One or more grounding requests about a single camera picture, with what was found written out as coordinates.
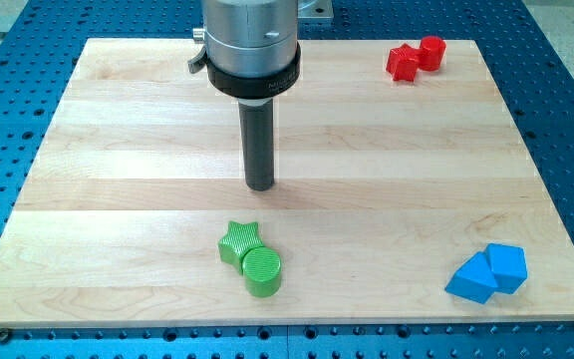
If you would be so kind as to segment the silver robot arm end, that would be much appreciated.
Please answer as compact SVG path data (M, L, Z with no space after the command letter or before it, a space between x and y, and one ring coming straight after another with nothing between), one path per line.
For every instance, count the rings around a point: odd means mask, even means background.
M188 61L220 92L273 98L300 75L297 0L203 0L203 47Z

